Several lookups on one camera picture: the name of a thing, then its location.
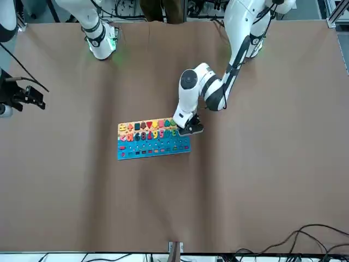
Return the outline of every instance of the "number puzzle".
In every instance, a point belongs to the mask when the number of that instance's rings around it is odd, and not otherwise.
[[[118,160],[190,152],[189,137],[180,137],[172,118],[118,125]]]

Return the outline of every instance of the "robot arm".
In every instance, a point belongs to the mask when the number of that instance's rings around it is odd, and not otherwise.
[[[101,2],[102,0],[94,0],[94,3],[91,0],[56,0],[60,7],[79,21],[93,55],[99,60],[104,60],[116,49],[117,29],[101,21],[96,8]]]
[[[9,41],[17,31],[16,10],[13,0],[0,1],[0,43]],[[23,105],[34,104],[45,109],[43,94],[32,86],[26,89],[19,87],[16,81],[22,78],[12,78],[0,68],[0,117],[10,117],[13,108],[22,111]]]
[[[270,9],[275,7],[273,11],[287,13],[295,1],[230,0],[225,11],[224,24],[231,44],[231,59],[222,79],[206,63],[201,63],[195,69],[188,69],[181,75],[179,103],[173,116],[181,136],[203,131],[197,116],[199,96],[203,96],[207,108],[212,111],[226,108],[226,101],[245,57],[255,57],[262,47],[270,24]]]

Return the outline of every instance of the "brown table surface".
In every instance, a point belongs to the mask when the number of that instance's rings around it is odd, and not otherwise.
[[[212,22],[122,31],[106,61],[79,24],[18,36],[18,59],[51,92],[45,111],[1,120],[0,250],[166,252],[182,241],[185,252],[259,252],[303,224],[349,231],[349,82],[325,21],[273,22],[227,110],[201,110],[191,153],[126,161],[117,124],[171,117],[182,71],[207,62],[222,76],[230,48]],[[301,236],[294,251],[320,250]]]

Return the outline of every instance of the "colorful wooden toy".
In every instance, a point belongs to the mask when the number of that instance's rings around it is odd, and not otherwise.
[[[180,137],[172,118],[120,123],[118,160],[190,152],[190,138]]]

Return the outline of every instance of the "wire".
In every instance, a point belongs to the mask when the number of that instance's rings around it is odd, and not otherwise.
[[[0,46],[23,68],[23,70],[32,78],[29,80],[29,78],[26,78],[25,80],[31,81],[33,83],[38,84],[39,86],[41,86],[46,92],[49,92],[49,90],[44,87],[38,80],[36,80],[35,77],[33,77],[33,75],[31,73],[29,73],[29,71],[23,66],[23,64],[2,44],[0,43]]]
[[[83,262],[85,260],[85,258],[88,256],[89,253],[86,253],[85,256],[83,257],[83,259],[81,259],[81,262]]]
[[[42,262],[44,260],[44,258],[46,258],[49,255],[49,253],[46,253],[45,255],[43,255],[38,262]]]
[[[295,231],[293,231],[292,233],[290,233],[289,236],[288,236],[285,240],[281,241],[280,243],[270,245],[269,247],[267,247],[267,248],[264,249],[263,251],[261,251],[261,252],[259,252],[259,253],[257,253],[257,254],[254,254],[254,255],[255,255],[255,256],[258,256],[258,255],[264,254],[266,251],[268,251],[269,249],[271,249],[271,248],[273,248],[273,247],[282,246],[283,244],[285,244],[285,243],[286,243],[294,234],[296,234],[296,233],[303,233],[303,232],[300,231],[300,230],[295,230]],[[243,255],[243,256],[240,258],[240,261],[239,261],[239,262],[241,262],[242,259],[243,259],[243,257],[246,256],[246,255],[248,255],[248,254]]]
[[[238,250],[235,251],[235,254],[236,254],[236,253],[239,253],[240,251],[247,251],[247,252],[249,252],[249,253],[254,253],[253,251],[251,251],[251,250],[249,250],[249,249],[247,249],[247,248],[240,248],[240,249],[238,249]]]
[[[223,21],[219,21],[217,18],[211,18],[211,21],[215,21],[215,22],[217,22],[221,27],[224,27],[224,28],[225,28],[224,22],[223,22]]]
[[[95,1],[93,1],[93,0],[90,0],[90,1],[91,1],[91,3],[92,3],[97,9],[102,10],[102,11],[105,12],[107,15],[110,15],[110,17],[116,17],[116,18],[125,19],[125,20],[132,20],[132,21],[134,21],[134,20],[139,20],[139,19],[145,20],[145,16],[144,16],[144,15],[136,15],[136,16],[113,15],[113,14],[107,12],[106,10],[104,10],[104,9],[103,9],[102,7],[100,7],[99,5],[97,5]]]
[[[269,11],[271,11],[271,9],[273,8],[273,6],[274,6],[274,4],[272,4],[272,5],[268,8],[268,11],[266,11],[260,18],[258,18],[256,21],[254,21],[254,22],[253,22],[253,25],[254,25],[255,23],[258,23],[259,21],[261,21],[262,18],[265,17]]]
[[[30,82],[33,82],[39,86],[41,86],[46,92],[49,92],[49,90],[47,90],[46,87],[44,87],[41,83],[31,79],[31,78],[24,78],[24,77],[18,77],[18,78],[6,78],[5,81],[6,82],[16,82],[16,81],[21,81],[21,80],[27,80],[27,81],[30,81]]]
[[[323,256],[322,259],[319,260],[319,262],[325,261],[325,259],[328,257],[329,252],[331,252],[331,251],[334,250],[335,248],[338,248],[338,247],[345,247],[345,246],[349,246],[349,243],[338,244],[338,245],[335,245],[335,246],[331,247],[329,250],[327,250],[326,254]]]
[[[342,230],[339,230],[339,229],[337,229],[337,228],[330,227],[329,225],[324,225],[324,224],[308,224],[308,225],[304,225],[304,226],[302,226],[298,231],[301,231],[302,229],[308,228],[308,227],[324,227],[324,228],[332,229],[332,230],[334,230],[334,231],[336,231],[336,232],[338,232],[338,233],[341,233],[341,234],[343,234],[343,235],[349,237],[349,234],[348,234],[347,232],[344,232],[344,231],[342,231]],[[293,245],[292,245],[292,247],[291,247],[289,253],[292,253],[292,251],[293,251],[293,249],[294,249],[294,246],[296,245],[296,241],[297,241],[298,235],[299,235],[299,232],[297,232],[296,237],[294,238],[294,243],[293,243]]]
[[[125,258],[125,257],[128,257],[129,255],[132,255],[132,254],[123,255],[122,257],[117,258],[117,259],[95,258],[95,259],[87,260],[87,261],[85,261],[85,262],[92,262],[92,261],[116,262],[116,261],[119,261],[120,259],[123,259],[123,258]]]

